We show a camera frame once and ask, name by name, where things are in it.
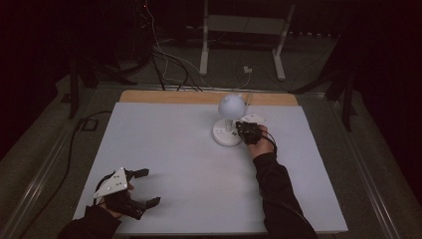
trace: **white tabletop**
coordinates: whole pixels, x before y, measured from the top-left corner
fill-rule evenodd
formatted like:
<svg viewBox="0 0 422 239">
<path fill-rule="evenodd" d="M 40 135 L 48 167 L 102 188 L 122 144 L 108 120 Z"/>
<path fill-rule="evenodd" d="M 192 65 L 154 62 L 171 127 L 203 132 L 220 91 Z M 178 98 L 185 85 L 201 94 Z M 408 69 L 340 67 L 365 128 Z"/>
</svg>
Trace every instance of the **white tabletop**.
<svg viewBox="0 0 422 239">
<path fill-rule="evenodd" d="M 301 107 L 250 106 L 279 147 L 295 195 L 316 232 L 347 226 Z M 262 198 L 244 143 L 217 144 L 211 129 L 217 105 L 117 103 L 74 218 L 91 205 L 98 182 L 124 167 L 148 168 L 134 178 L 133 200 L 161 202 L 140 220 L 122 217 L 117 234 L 263 233 Z"/>
</svg>

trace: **white cable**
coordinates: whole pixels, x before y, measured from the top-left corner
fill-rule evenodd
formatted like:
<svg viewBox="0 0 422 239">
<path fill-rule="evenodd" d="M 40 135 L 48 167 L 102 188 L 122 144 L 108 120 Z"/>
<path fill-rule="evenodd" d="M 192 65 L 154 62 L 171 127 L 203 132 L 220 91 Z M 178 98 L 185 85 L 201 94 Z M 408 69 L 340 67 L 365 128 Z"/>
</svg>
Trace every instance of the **white cable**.
<svg viewBox="0 0 422 239">
<path fill-rule="evenodd" d="M 251 82 L 251 72 L 250 73 L 248 73 L 248 81 L 246 82 L 246 84 L 245 85 L 243 85 L 242 87 L 238 87 L 238 88 L 235 88 L 235 90 L 237 90 L 237 89 L 242 89 L 242 88 L 244 88 L 244 87 L 246 87 L 246 86 L 248 86 L 249 85 L 249 83 Z"/>
<path fill-rule="evenodd" d="M 175 79 L 166 79 L 165 78 L 165 74 L 167 73 L 167 67 L 168 67 L 168 59 L 166 58 L 166 56 L 169 56 L 169 57 L 172 57 L 172 58 L 175 58 L 175 59 L 178 59 L 178 60 L 181 60 L 181 61 L 183 61 L 183 62 L 186 62 L 186 63 L 188 63 L 190 66 L 192 66 L 195 70 L 196 70 L 196 72 L 198 72 L 198 74 L 199 74 L 199 70 L 191 63 L 191 62 L 189 62 L 189 61 L 187 61 L 187 60 L 184 60 L 184 59 L 182 59 L 182 58 L 179 58 L 179 57 L 176 57 L 176 56 L 173 56 L 173 55 L 170 55 L 170 54 L 167 54 L 167 53 L 165 53 L 164 51 L 162 51 L 162 49 L 161 49 L 161 47 L 159 46 L 159 43 L 158 43 L 158 40 L 157 40 L 157 37 L 156 37 L 156 34 L 155 34 L 155 30 L 154 30 L 154 17 L 152 16 L 152 14 L 149 12 L 149 9 L 148 9 L 148 0 L 145 0 L 145 8 L 146 8 L 146 12 L 149 14 L 149 16 L 151 17 L 151 19 L 152 19 L 152 34 L 154 35 L 154 39 L 155 39 L 155 43 L 156 43 L 156 45 L 157 45 L 157 47 L 154 47 L 154 46 L 152 46 L 153 48 L 155 48 L 156 50 L 158 50 L 163 56 L 164 56 L 164 60 L 165 60 L 165 69 L 164 69 L 164 73 L 162 74 L 162 78 L 163 79 L 165 79 L 165 80 L 170 80 L 170 81 L 177 81 L 177 82 L 183 82 L 183 81 L 180 81 L 180 80 L 175 80 Z M 213 89 L 213 87 L 211 87 L 211 86 L 209 86 L 208 84 L 206 84 L 205 82 L 204 82 L 204 80 L 202 79 L 202 77 L 201 76 L 199 76 L 199 79 L 201 79 L 201 82 L 205 85 L 205 86 L 207 86 L 207 87 L 209 87 L 209 88 L 211 88 L 211 89 Z"/>
</svg>

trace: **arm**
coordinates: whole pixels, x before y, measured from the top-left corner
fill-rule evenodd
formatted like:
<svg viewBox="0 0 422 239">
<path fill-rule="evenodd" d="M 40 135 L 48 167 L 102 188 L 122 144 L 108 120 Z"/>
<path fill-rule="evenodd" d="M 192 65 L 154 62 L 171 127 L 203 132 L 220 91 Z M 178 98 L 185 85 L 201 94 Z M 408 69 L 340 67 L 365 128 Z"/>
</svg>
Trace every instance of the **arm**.
<svg viewBox="0 0 422 239">
<path fill-rule="evenodd" d="M 267 128 L 261 126 L 263 135 Z M 275 238 L 317 238 L 294 195 L 286 168 L 277 162 L 273 145 L 266 139 L 249 144 L 263 196 L 264 224 Z"/>
<path fill-rule="evenodd" d="M 120 221 L 101 206 L 87 206 L 85 216 L 66 225 L 58 239 L 112 238 Z"/>
</svg>

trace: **white sphere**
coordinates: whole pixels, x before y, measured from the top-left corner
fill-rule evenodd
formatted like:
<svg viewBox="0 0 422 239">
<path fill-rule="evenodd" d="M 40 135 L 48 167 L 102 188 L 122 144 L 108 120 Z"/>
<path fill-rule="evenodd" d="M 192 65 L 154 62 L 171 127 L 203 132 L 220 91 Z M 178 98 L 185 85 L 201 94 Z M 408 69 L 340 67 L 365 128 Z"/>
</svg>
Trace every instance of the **white sphere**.
<svg viewBox="0 0 422 239">
<path fill-rule="evenodd" d="M 227 120 L 238 120 L 245 113 L 245 102 L 240 95 L 225 96 L 218 106 L 218 112 Z"/>
</svg>

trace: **wooden table edge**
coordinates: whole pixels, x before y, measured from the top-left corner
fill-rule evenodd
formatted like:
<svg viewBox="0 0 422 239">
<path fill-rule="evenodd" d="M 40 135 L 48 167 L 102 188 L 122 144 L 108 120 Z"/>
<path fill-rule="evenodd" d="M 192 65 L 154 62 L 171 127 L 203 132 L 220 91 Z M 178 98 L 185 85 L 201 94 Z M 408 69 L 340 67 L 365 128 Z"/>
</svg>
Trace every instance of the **wooden table edge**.
<svg viewBox="0 0 422 239">
<path fill-rule="evenodd" d="M 119 101 L 121 103 L 161 103 L 161 104 L 219 104 L 229 94 L 242 95 L 245 102 L 252 106 L 298 106 L 298 100 L 292 94 L 248 93 L 248 92 L 176 92 L 176 91 L 141 91 L 126 90 Z"/>
</svg>

